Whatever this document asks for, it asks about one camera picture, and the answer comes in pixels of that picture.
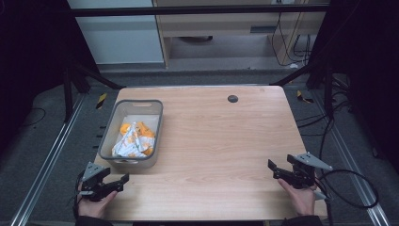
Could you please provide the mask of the person's left hand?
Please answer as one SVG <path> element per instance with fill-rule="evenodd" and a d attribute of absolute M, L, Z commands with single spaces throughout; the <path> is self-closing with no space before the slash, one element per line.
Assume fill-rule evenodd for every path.
<path fill-rule="evenodd" d="M 77 195 L 77 213 L 78 216 L 103 218 L 106 207 L 116 198 L 117 191 L 112 191 L 105 198 L 98 202 L 92 202 L 83 198 L 80 194 Z"/>

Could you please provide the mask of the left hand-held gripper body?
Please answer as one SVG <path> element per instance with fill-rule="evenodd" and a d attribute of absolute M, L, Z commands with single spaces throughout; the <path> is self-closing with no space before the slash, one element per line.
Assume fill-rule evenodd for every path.
<path fill-rule="evenodd" d="M 92 202 L 98 202 L 105 198 L 103 192 L 107 186 L 116 186 L 115 182 L 105 184 L 104 178 L 110 174 L 110 168 L 88 162 L 82 176 L 81 190 L 79 194 Z"/>

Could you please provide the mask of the person's right hand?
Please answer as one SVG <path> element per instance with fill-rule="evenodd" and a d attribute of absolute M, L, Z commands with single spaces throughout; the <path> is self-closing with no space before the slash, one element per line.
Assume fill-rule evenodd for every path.
<path fill-rule="evenodd" d="M 316 186 L 294 188 L 283 179 L 278 179 L 278 183 L 288 193 L 298 216 L 314 215 Z"/>

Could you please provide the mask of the black metal stand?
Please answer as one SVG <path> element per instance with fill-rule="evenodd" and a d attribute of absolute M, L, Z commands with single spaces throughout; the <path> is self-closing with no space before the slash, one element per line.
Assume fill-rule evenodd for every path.
<path fill-rule="evenodd" d="M 86 79 L 87 76 L 95 79 L 96 81 L 100 82 L 103 85 L 106 85 L 111 89 L 123 89 L 123 86 L 104 78 L 99 73 L 96 73 L 81 64 L 73 63 L 69 66 L 66 66 L 63 72 L 63 88 L 65 100 L 64 122 L 67 122 L 72 118 L 72 86 L 75 86 L 79 93 L 88 93 L 90 91 L 90 85 Z"/>
<path fill-rule="evenodd" d="M 324 109 L 327 116 L 333 118 L 333 106 L 332 106 L 332 64 L 329 60 L 313 61 L 308 65 L 296 70 L 288 76 L 280 79 L 277 82 L 270 83 L 270 86 L 283 87 L 290 81 L 295 80 L 300 75 L 309 73 L 310 77 L 307 81 L 307 87 L 310 89 L 317 88 L 321 81 L 324 81 Z"/>

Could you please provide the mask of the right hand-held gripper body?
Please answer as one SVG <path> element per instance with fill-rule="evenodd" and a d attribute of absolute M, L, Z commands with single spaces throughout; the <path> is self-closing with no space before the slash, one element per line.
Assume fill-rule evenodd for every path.
<path fill-rule="evenodd" d="M 327 163 L 323 162 L 311 153 L 294 155 L 298 163 L 292 165 L 293 170 L 288 171 L 282 179 L 294 188 L 305 188 L 315 184 L 315 170 L 333 170 Z"/>

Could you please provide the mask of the orange peel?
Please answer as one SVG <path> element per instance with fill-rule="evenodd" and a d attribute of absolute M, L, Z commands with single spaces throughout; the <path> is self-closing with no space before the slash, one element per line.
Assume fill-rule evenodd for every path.
<path fill-rule="evenodd" d="M 140 137 L 155 137 L 155 133 L 143 121 L 124 123 L 120 127 L 120 133 L 124 136 L 130 129 L 134 129 L 136 134 Z"/>

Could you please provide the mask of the yellow black tape strip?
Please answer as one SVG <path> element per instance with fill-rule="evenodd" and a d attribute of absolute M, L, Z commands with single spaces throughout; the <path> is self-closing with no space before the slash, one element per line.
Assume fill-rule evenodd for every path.
<path fill-rule="evenodd" d="M 101 108 L 102 108 L 102 106 L 103 106 L 103 104 L 104 104 L 104 101 L 105 101 L 106 97 L 107 97 L 107 93 L 102 93 L 102 94 L 100 95 L 100 97 L 99 97 L 99 99 L 98 99 L 98 102 L 97 102 L 97 104 L 96 104 L 96 106 L 95 106 L 96 109 L 101 109 Z"/>
<path fill-rule="evenodd" d="M 314 100 L 312 98 L 305 98 L 300 90 L 296 91 L 296 98 L 299 101 L 302 101 L 304 103 L 312 104 L 314 103 Z"/>

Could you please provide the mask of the grey plastic basket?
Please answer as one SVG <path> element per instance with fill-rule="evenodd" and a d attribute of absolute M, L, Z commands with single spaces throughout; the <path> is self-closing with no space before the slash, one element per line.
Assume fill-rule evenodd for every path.
<path fill-rule="evenodd" d="M 103 140 L 99 147 L 99 156 L 115 168 L 145 169 L 152 167 L 157 160 L 157 144 L 163 119 L 163 104 L 159 100 L 121 100 L 112 111 Z M 120 141 L 120 127 L 124 123 L 143 121 L 155 133 L 155 145 L 150 156 L 145 158 L 116 157 L 112 148 Z"/>

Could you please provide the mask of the light wooden desk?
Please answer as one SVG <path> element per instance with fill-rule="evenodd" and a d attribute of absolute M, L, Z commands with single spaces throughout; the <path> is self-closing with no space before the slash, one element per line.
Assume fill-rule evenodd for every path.
<path fill-rule="evenodd" d="M 156 7 L 300 5 L 322 4 L 329 0 L 152 0 Z M 163 38 L 219 35 L 265 34 L 278 63 L 294 60 L 297 37 L 316 35 L 325 18 L 322 12 L 232 13 L 200 15 L 159 15 Z"/>

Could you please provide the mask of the crumpled white orange wrapper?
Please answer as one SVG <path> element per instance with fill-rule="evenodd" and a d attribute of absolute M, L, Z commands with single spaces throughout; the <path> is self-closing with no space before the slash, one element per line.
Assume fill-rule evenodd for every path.
<path fill-rule="evenodd" d="M 130 129 L 126 135 L 121 135 L 112 148 L 112 154 L 116 157 L 145 158 L 152 154 L 155 145 L 155 137 L 140 137 L 134 129 Z"/>

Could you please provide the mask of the white cabinet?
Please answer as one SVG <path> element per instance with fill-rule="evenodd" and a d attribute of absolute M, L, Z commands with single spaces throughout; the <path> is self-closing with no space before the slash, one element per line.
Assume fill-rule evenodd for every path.
<path fill-rule="evenodd" d="M 152 0 L 67 1 L 71 9 L 152 7 Z M 98 65 L 164 62 L 152 15 L 79 17 L 76 21 Z"/>

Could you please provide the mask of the black horizontal frame bar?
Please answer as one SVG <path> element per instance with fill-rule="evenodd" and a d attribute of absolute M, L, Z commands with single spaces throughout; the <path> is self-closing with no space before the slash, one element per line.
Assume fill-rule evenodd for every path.
<path fill-rule="evenodd" d="M 243 5 L 243 6 L 186 6 L 152 8 L 78 8 L 68 13 L 74 17 L 147 16 L 147 15 L 200 15 L 232 13 L 322 12 L 329 4 L 300 5 Z"/>

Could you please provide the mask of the aluminium floor rail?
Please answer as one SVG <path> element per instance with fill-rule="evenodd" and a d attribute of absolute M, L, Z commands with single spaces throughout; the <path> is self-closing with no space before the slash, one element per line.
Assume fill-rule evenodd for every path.
<path fill-rule="evenodd" d="M 377 200 L 376 194 L 373 192 L 371 184 L 355 175 L 355 173 L 362 174 L 362 170 L 354 156 L 349 152 L 349 148 L 344 142 L 338 127 L 333 124 L 333 120 L 330 117 L 326 117 L 324 122 L 327 124 L 326 134 L 331 136 L 335 150 L 343 161 L 344 168 L 351 171 L 350 178 L 354 188 L 357 190 L 361 203 L 364 206 L 375 203 L 375 206 L 366 209 L 372 223 L 375 226 L 391 226 L 388 217 Z"/>
<path fill-rule="evenodd" d="M 63 147 L 71 133 L 71 130 L 81 112 L 82 104 L 86 99 L 86 94 L 78 94 L 75 103 L 72 106 L 71 117 L 62 124 L 62 127 L 53 143 L 49 153 L 47 154 L 41 168 L 32 183 L 30 189 L 24 197 L 24 201 L 14 214 L 9 226 L 25 226 L 34 210 L 39 197 L 44 189 L 53 168 L 56 165 Z"/>

